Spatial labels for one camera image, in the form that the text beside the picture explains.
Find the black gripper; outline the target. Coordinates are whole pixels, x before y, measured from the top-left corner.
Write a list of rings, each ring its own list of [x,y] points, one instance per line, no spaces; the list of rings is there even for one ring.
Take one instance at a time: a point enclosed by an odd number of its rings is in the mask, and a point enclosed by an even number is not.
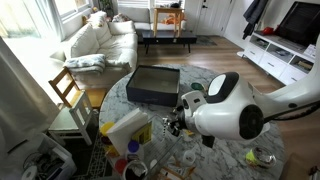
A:
[[[178,137],[180,131],[186,128],[184,123],[184,108],[178,106],[169,112],[168,115],[163,118],[163,126],[172,135]]]

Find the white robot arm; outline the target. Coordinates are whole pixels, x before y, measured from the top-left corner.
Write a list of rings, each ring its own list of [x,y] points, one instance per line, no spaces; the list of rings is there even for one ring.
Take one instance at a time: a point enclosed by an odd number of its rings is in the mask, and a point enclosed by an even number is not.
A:
[[[207,147],[217,138],[252,140],[271,120],[294,120],[319,109],[320,62],[306,77],[271,93],[259,92],[237,72],[225,72],[212,79],[206,93],[193,90],[181,99],[177,115],[167,122],[172,135],[190,130]]]

